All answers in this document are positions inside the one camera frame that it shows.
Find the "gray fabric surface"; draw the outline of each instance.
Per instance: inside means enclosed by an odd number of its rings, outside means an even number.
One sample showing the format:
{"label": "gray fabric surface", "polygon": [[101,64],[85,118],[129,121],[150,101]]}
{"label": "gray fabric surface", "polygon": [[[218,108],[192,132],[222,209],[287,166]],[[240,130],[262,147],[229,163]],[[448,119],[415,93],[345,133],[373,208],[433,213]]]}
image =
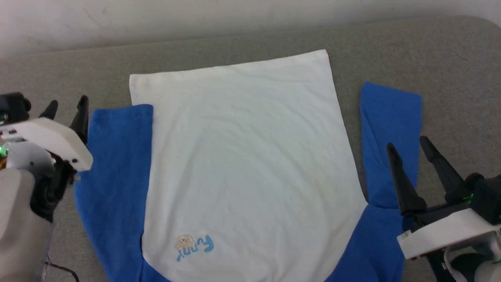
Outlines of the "gray fabric surface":
{"label": "gray fabric surface", "polygon": [[[21,91],[40,113],[59,101],[57,121],[69,125],[79,97],[91,110],[130,105],[131,73],[189,70],[327,49],[339,104],[362,186],[359,97],[365,81],[419,93],[422,133],[462,176],[501,168],[501,30],[472,17],[414,19],[279,34],[58,52],[0,62],[0,93]],[[419,160],[418,192],[443,200],[433,166]],[[69,190],[56,216],[50,256],[81,281],[107,281]],[[48,281],[73,281],[51,269]],[[408,261],[404,281],[433,281],[425,259]]]}

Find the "white background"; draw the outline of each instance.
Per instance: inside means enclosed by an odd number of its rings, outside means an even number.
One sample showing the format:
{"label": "white background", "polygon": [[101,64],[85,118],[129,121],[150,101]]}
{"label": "white background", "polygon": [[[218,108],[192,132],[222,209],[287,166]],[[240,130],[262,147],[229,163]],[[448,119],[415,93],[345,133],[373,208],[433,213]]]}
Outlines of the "white background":
{"label": "white background", "polygon": [[501,25],[500,0],[2,0],[0,58],[434,15]]}

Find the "black cable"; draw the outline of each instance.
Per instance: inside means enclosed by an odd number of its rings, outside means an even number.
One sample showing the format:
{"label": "black cable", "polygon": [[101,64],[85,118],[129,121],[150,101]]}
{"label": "black cable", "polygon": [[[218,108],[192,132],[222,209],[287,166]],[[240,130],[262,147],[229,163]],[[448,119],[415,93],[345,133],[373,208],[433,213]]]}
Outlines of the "black cable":
{"label": "black cable", "polygon": [[78,275],[73,270],[71,270],[69,268],[66,268],[64,266],[59,266],[59,265],[54,264],[54,263],[52,263],[50,261],[46,261],[45,264],[48,265],[48,266],[52,266],[52,267],[58,268],[60,270],[64,270],[66,272],[71,273],[71,275],[73,275],[73,278],[75,279],[75,282],[80,282],[80,280],[78,279]]}

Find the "cartoon bear print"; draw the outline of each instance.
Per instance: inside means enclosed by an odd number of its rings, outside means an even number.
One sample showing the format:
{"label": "cartoon bear print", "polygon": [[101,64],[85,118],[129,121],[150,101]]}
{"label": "cartoon bear print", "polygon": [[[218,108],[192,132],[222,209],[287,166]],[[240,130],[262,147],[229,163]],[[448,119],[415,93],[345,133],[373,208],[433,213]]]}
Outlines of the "cartoon bear print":
{"label": "cartoon bear print", "polygon": [[178,249],[178,250],[192,248],[194,246],[195,246],[195,242],[193,242],[193,238],[191,237],[191,235],[181,235],[177,239],[176,249]]}

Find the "blue fabric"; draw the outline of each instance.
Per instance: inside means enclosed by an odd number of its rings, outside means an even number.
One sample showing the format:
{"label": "blue fabric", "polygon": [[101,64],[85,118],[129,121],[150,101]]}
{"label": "blue fabric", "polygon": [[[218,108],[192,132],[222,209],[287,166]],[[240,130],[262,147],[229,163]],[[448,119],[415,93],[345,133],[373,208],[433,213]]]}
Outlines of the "blue fabric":
{"label": "blue fabric", "polygon": [[[363,162],[369,205],[327,281],[400,281],[403,255],[396,241],[401,216],[386,157],[398,149],[413,185],[421,127],[421,98],[366,83],[360,101]],[[75,184],[77,210],[111,282],[168,282],[143,259],[153,107],[96,110],[89,130],[92,169]]]}
{"label": "blue fabric", "polygon": [[362,159],[369,205],[326,281],[401,281],[404,256],[396,238],[402,233],[402,217],[386,145],[395,145],[416,187],[421,105],[416,94],[368,82],[362,87]]}

